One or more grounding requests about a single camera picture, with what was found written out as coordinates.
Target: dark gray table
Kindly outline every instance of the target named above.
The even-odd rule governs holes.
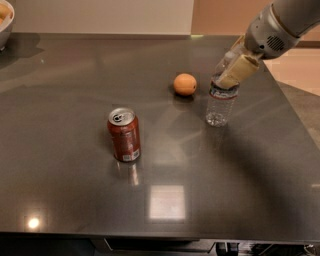
[[[235,39],[12,34],[0,232],[319,243],[319,150],[266,67],[241,85],[228,126],[204,121],[211,71]],[[180,72],[196,77],[194,97],[174,94]],[[131,164],[106,130],[120,106],[140,121]]]

